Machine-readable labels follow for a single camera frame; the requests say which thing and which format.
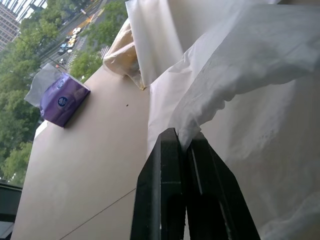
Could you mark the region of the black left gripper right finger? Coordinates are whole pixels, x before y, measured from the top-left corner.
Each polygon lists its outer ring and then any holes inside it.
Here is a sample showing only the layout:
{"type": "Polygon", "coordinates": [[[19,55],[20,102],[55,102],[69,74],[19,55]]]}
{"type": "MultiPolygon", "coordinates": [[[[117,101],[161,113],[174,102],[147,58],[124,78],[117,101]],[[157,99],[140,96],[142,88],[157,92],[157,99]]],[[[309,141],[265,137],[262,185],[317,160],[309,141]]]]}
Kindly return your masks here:
{"type": "Polygon", "coordinates": [[[184,163],[190,239],[260,239],[235,175],[202,133],[192,139],[184,163]]]}

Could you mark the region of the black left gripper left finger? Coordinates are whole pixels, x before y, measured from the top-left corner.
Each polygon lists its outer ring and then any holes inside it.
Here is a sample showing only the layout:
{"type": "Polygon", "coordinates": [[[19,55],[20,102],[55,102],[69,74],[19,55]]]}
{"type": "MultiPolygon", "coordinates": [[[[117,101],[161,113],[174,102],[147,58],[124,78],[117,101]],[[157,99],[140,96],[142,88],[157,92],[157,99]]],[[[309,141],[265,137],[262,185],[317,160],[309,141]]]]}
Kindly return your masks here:
{"type": "Polygon", "coordinates": [[[174,128],[157,138],[137,179],[130,239],[182,240],[186,204],[174,128]]]}

